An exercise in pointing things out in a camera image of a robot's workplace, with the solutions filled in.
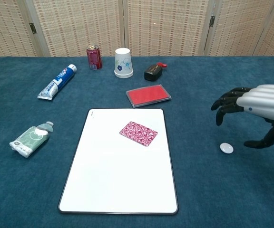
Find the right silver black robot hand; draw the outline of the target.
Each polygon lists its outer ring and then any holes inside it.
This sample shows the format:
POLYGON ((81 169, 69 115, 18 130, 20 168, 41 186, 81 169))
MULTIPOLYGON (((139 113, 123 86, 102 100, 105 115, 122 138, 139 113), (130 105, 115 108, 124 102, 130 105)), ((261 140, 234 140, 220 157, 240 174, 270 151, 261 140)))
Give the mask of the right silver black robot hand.
POLYGON ((236 87, 221 95, 211 106, 217 110, 215 122, 220 126, 225 114, 247 112, 264 118, 271 129, 263 139, 244 142, 244 146, 263 149, 274 145, 274 85, 259 85, 254 88, 236 87))

